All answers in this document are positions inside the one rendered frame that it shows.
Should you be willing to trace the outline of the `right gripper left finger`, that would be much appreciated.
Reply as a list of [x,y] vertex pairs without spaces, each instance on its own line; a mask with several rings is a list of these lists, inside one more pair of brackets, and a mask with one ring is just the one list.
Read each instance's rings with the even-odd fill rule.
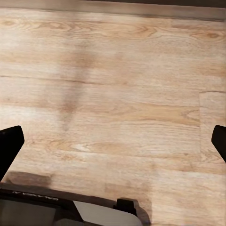
[[0,130],[0,181],[24,144],[20,125]]

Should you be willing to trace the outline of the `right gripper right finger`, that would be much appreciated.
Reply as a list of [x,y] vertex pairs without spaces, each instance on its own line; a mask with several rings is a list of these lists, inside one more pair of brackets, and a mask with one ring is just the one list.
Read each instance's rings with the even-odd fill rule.
[[216,125],[212,134],[212,144],[226,162],[226,127]]

